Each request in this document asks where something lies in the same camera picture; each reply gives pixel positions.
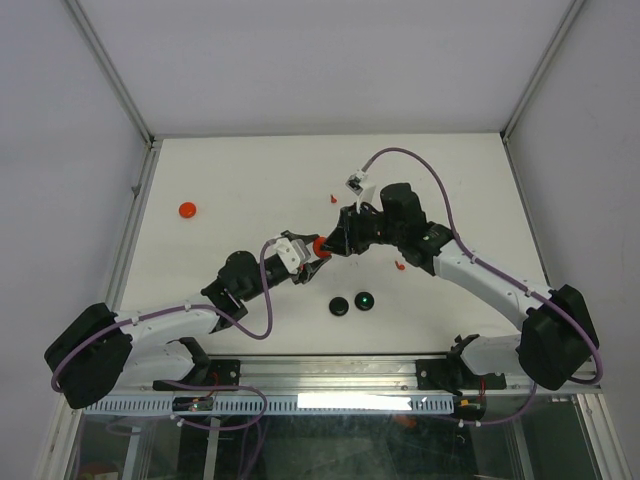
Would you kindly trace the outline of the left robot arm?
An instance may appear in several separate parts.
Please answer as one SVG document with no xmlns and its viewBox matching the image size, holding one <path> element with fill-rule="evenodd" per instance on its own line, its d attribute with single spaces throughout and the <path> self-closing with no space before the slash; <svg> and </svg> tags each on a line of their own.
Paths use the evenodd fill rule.
<svg viewBox="0 0 640 480">
<path fill-rule="evenodd" d="M 328 260 L 316 255 L 320 240 L 317 234 L 284 231 L 258 256 L 236 251 L 198 294 L 156 310 L 116 312 L 103 302 L 88 306 L 45 351 L 53 390 L 81 409 L 116 390 L 218 384 L 199 337 L 234 327 L 251 339 L 266 339 L 274 326 L 273 307 L 266 307 L 266 328 L 257 333 L 241 323 L 248 302 L 268 300 L 283 282 L 309 282 Z"/>
</svg>

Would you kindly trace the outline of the aluminium mounting rail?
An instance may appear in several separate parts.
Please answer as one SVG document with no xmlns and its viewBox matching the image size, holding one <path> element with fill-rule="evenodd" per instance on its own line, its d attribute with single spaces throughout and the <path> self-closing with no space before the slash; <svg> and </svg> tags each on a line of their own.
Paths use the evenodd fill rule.
<svg viewBox="0 0 640 480">
<path fill-rule="evenodd" d="M 435 393 L 471 397 L 526 395 L 523 373 L 446 380 L 440 355 L 212 355 L 205 384 L 251 386 L 270 395 L 298 393 Z"/>
</svg>

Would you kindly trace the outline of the black case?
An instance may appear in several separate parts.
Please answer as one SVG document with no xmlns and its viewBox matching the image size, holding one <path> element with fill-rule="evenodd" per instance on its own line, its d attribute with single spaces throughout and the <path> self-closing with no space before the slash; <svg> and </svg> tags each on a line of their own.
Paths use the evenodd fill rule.
<svg viewBox="0 0 640 480">
<path fill-rule="evenodd" d="M 374 296 L 367 291 L 358 292 L 354 297 L 354 305 L 360 311 L 369 311 L 375 305 Z"/>
<path fill-rule="evenodd" d="M 349 311 L 349 302 L 344 297 L 336 296 L 330 300 L 328 308 L 332 315 L 342 317 Z"/>
</svg>

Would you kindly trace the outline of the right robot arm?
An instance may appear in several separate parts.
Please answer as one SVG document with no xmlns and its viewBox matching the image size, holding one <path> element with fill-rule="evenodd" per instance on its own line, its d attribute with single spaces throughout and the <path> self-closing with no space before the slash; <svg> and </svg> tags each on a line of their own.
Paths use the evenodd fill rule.
<svg viewBox="0 0 640 480">
<path fill-rule="evenodd" d="M 457 337 L 449 351 L 448 378 L 469 387 L 489 374 L 524 374 L 556 391 L 575 381 L 599 348 L 582 294 L 518 280 L 465 251 L 451 229 L 427 219 L 407 183 L 386 186 L 381 206 L 366 202 L 341 209 L 321 252 L 348 257 L 373 245 L 395 247 L 406 263 L 449 281 L 489 305 L 516 328 L 503 336 Z"/>
</svg>

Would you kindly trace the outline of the red case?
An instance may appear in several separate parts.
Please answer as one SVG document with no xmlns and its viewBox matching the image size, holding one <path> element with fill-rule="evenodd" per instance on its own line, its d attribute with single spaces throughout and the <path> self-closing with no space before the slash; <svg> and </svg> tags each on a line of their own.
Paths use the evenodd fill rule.
<svg viewBox="0 0 640 480">
<path fill-rule="evenodd" d="M 184 202 L 179 206 L 178 213 L 184 219 L 193 218 L 197 214 L 197 206 L 192 202 Z"/>
<path fill-rule="evenodd" d="M 317 237 L 312 244 L 313 252 L 316 257 L 323 259 L 331 256 L 331 252 L 326 250 L 324 245 L 326 242 L 326 238 L 323 236 Z"/>
</svg>

